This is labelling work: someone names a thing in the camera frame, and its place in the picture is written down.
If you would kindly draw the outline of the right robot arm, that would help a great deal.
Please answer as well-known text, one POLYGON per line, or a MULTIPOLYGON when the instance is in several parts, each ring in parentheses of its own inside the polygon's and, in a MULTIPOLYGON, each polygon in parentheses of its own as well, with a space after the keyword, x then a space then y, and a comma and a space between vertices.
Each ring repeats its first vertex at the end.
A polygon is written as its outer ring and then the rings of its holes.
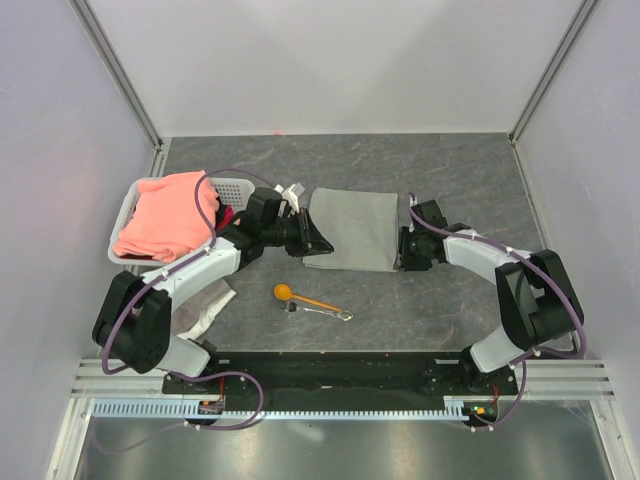
POLYGON ((494 372, 540 355, 581 359, 587 350, 584 313, 560 256, 549 249, 514 249, 462 223, 450 224, 436 201, 408 195, 411 224, 399 232, 398 262, 405 271, 434 264, 464 268, 496 288, 500 325, 465 348, 458 381, 483 392, 494 372))

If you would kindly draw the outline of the grey cloth napkin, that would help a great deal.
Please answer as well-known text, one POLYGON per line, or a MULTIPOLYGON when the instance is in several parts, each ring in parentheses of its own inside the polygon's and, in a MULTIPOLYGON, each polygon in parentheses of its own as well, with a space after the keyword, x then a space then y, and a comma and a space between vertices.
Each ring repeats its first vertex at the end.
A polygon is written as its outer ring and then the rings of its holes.
POLYGON ((393 272, 398 243, 398 195, 316 189, 310 216, 334 252, 303 259, 311 268, 393 272))

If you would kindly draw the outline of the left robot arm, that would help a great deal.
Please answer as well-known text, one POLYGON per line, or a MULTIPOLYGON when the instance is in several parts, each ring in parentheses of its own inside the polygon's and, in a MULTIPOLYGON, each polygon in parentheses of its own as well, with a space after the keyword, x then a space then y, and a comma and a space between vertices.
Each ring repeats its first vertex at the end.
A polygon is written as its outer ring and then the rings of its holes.
POLYGON ((171 332, 175 311, 212 283, 258 259, 267 247, 282 247, 291 257, 333 252, 308 210, 293 208, 274 189, 260 187, 248 198, 215 239, 185 257, 142 276, 116 275, 92 330, 103 350, 103 371, 115 374, 109 359, 139 374, 154 369, 176 372, 198 393, 219 382, 219 369, 209 352, 193 340, 171 332))

